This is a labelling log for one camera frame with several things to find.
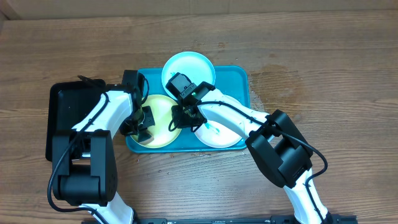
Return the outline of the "yellow plate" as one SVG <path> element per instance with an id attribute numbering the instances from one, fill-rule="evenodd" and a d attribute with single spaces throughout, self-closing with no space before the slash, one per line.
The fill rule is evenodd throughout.
<path id="1" fill-rule="evenodd" d="M 138 137 L 135 135 L 127 139 L 149 149 L 161 148 L 175 141 L 181 129 L 177 128 L 170 132 L 169 124 L 172 120 L 172 107 L 177 106 L 177 102 L 165 95 L 149 95 L 143 106 L 150 106 L 155 121 L 154 126 L 148 127 L 148 131 L 152 135 L 151 142 L 139 143 Z"/>

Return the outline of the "white plate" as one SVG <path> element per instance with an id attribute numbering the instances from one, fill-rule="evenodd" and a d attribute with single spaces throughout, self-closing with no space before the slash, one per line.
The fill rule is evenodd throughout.
<path id="1" fill-rule="evenodd" d="M 245 147 L 240 135 L 216 121 L 208 120 L 195 131 L 195 136 L 210 148 L 240 150 Z"/>

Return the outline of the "light blue plate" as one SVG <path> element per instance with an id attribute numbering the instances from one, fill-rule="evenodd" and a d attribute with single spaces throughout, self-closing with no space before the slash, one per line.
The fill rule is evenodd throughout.
<path id="1" fill-rule="evenodd" d="M 196 85 L 201 82 L 214 85 L 216 81 L 215 68 L 207 57 L 198 52 L 180 52 L 168 59 L 161 74 L 162 86 L 174 100 L 176 97 L 166 89 L 166 84 L 176 73 L 186 75 Z"/>

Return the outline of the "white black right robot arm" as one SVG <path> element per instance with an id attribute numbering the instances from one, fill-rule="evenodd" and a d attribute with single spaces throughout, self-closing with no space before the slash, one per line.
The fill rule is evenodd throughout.
<path id="1" fill-rule="evenodd" d="M 247 108 L 207 82 L 179 81 L 166 85 L 183 112 L 216 121 L 245 140 L 257 168 L 274 185 L 283 188 L 299 223 L 331 223 L 330 212 L 313 183 L 328 168 L 325 156 L 302 136 L 281 110 L 272 114 Z"/>

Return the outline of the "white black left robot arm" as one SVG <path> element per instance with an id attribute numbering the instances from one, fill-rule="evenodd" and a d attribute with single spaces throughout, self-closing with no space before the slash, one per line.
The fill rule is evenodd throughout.
<path id="1" fill-rule="evenodd" d="M 80 76 L 50 89 L 45 157 L 52 162 L 47 200 L 56 211 L 87 211 L 98 223 L 134 223 L 134 209 L 117 192 L 113 148 L 117 132 L 153 140 L 155 124 L 144 106 L 149 82 L 137 70 L 125 70 L 120 84 Z"/>

